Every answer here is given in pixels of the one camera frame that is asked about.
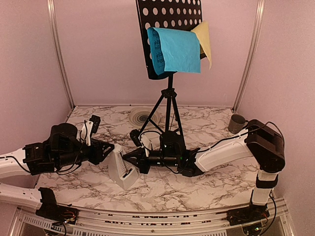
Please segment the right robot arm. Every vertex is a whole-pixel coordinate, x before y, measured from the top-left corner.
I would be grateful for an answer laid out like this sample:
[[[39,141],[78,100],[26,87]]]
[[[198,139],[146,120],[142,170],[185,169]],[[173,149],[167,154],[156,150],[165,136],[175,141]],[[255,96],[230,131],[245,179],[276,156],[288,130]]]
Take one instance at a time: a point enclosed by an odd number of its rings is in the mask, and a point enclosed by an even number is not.
[[[279,128],[270,128],[269,124],[252,119],[235,136],[221,139],[206,149],[193,150],[184,149],[180,135],[168,131],[159,136],[159,150],[150,150],[142,144],[122,158],[142,174],[147,174],[151,166],[165,166],[168,169],[176,167],[177,174],[195,177],[234,160],[254,157],[259,171],[251,204],[245,207],[244,216],[255,220],[263,212],[263,206],[278,183],[279,172],[285,167],[283,134]]]

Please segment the yellow sheet music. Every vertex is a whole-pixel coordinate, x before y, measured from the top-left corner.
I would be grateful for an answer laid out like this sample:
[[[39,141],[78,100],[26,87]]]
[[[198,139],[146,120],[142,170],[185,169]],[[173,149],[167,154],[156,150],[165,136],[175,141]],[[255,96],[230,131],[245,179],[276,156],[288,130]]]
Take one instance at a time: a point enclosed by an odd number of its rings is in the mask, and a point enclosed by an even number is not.
[[[199,40],[199,44],[202,48],[202,52],[205,54],[209,62],[209,69],[212,68],[212,55],[211,55],[211,45],[209,37],[209,25],[208,22],[202,21],[199,25],[191,30],[194,32]]]

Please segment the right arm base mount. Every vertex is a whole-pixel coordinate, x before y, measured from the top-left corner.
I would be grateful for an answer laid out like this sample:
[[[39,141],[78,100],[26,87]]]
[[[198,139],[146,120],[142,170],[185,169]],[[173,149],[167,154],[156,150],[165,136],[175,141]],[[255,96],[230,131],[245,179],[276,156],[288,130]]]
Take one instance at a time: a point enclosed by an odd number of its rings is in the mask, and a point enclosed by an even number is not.
[[[270,213],[265,206],[247,206],[228,210],[226,219],[229,222],[230,226],[235,226],[261,219],[267,219],[269,216]]]

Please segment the white metronome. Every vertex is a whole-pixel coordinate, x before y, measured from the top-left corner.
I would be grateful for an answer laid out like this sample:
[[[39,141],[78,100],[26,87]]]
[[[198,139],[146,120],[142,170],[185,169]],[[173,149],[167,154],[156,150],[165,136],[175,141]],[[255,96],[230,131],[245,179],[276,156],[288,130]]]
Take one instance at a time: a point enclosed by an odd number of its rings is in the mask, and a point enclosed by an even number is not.
[[[138,179],[136,168],[123,160],[124,150],[121,145],[115,144],[115,148],[109,154],[108,172],[109,177],[122,189],[132,187]]]

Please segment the black music stand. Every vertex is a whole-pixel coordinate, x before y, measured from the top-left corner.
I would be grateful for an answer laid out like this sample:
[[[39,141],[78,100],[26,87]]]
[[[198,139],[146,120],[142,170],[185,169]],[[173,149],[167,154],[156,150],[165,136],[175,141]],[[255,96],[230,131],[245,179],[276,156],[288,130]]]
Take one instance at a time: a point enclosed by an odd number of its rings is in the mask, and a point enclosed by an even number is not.
[[[168,87],[143,124],[140,131],[131,132],[134,143],[144,140],[143,131],[152,116],[167,100],[165,128],[160,129],[160,156],[181,159],[186,145],[179,117],[173,75],[176,72],[200,73],[201,51],[199,40],[192,30],[202,23],[199,0],[138,0],[136,1],[140,32],[148,77],[151,80],[168,79]]]

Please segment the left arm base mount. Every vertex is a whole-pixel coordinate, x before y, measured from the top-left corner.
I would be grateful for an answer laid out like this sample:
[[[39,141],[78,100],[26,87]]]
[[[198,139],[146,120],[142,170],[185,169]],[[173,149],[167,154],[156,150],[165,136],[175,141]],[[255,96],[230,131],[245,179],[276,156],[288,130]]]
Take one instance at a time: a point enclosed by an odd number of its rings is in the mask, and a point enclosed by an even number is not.
[[[55,194],[50,188],[40,187],[38,190],[41,193],[41,206],[36,210],[36,215],[58,222],[75,224],[78,209],[57,204]]]

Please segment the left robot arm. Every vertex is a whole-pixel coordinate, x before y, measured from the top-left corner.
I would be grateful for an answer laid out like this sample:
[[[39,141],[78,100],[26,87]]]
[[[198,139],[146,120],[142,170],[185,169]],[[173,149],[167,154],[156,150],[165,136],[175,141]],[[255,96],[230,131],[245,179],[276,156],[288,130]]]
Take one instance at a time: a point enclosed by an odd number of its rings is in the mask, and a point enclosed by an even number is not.
[[[29,144],[1,156],[0,177],[65,174],[74,165],[81,165],[85,161],[98,165],[114,150],[114,145],[93,139],[92,133],[91,121],[85,122],[82,131],[70,123],[54,125],[46,141]],[[54,192],[49,188],[22,188],[1,184],[0,200],[32,209],[42,207],[52,219],[62,215],[62,207],[57,204]]]

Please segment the blue sheet music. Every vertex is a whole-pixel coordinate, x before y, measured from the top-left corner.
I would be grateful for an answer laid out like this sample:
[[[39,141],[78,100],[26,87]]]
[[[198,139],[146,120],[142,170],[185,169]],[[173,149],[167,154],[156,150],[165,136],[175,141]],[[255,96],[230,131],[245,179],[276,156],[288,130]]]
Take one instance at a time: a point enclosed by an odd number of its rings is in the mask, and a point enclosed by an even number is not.
[[[200,44],[194,32],[154,28],[147,29],[154,71],[200,73]]]

